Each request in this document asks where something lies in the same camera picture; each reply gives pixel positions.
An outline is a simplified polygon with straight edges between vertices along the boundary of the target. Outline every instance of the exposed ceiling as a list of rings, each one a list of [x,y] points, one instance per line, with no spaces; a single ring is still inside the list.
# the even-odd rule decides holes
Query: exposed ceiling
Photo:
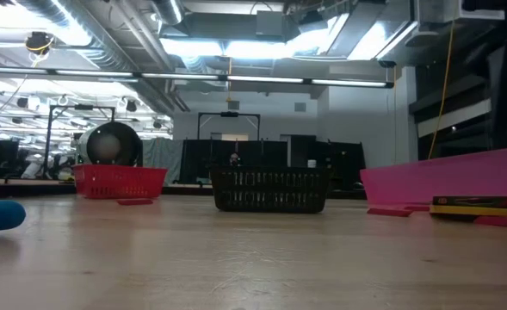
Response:
[[[36,55],[24,46],[33,31],[53,34],[48,58],[41,61],[41,68],[71,68],[82,70],[114,71],[170,71],[297,78],[346,78],[358,80],[389,80],[389,72],[382,68],[376,55],[388,48],[381,60],[399,65],[427,65],[446,57],[449,22],[454,16],[453,0],[421,1],[419,8],[413,0],[362,1],[362,0],[273,0],[253,2],[242,0],[182,0],[185,8],[183,21],[177,25],[160,27],[150,0],[15,0],[20,5],[0,5],[0,66],[32,66]],[[179,0],[166,0],[178,3]],[[50,16],[49,10],[64,7],[71,15],[62,15],[62,22]],[[307,12],[318,11],[321,21],[310,20],[307,25],[327,26],[316,32],[305,31],[303,22]],[[420,30],[434,33],[431,43],[407,47],[417,30],[414,20],[420,16]],[[494,26],[493,21],[473,18],[460,12],[456,23],[454,50],[461,50]],[[280,18],[283,22],[271,22]],[[251,40],[272,42],[273,47],[293,48],[292,54],[276,50],[264,51],[256,46],[241,53],[253,56],[221,58],[221,53],[231,54],[234,41]],[[184,51],[169,46],[182,41],[214,42],[215,53],[208,52],[213,45],[187,45]],[[107,51],[106,63],[95,56]],[[35,95],[43,104],[56,102],[64,95],[73,102],[93,102],[98,105],[117,106],[118,116],[127,117],[123,97],[139,103],[135,112],[138,121],[126,120],[143,131],[151,128],[152,117],[172,116],[175,112],[187,112],[186,102],[179,96],[187,92],[222,92],[228,84],[223,82],[186,82],[173,84],[139,81],[139,83],[96,83],[69,81],[28,80],[19,89],[18,96]],[[0,108],[9,100],[22,81],[17,78],[0,78]],[[232,91],[257,93],[302,93],[315,99],[323,91],[322,86],[291,84],[232,83]],[[75,111],[72,117],[102,118],[103,114],[86,114]],[[10,115],[31,114],[35,119],[25,119],[21,127],[45,127],[37,115],[44,110],[27,111],[9,102],[0,112],[0,122],[14,126]],[[75,130],[68,120],[60,118],[56,125]],[[86,127],[93,126],[90,121]],[[167,134],[167,128],[158,130]]]

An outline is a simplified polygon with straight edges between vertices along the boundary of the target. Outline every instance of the table surface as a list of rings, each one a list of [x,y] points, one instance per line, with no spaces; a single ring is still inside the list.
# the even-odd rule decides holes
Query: table surface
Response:
[[[507,309],[507,228],[366,214],[20,200],[0,232],[0,309]]]

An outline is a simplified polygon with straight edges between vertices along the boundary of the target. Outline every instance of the pink board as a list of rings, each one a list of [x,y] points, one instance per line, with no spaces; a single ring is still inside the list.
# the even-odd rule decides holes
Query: pink board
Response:
[[[507,195],[507,149],[365,169],[373,204],[426,203],[435,195]]]

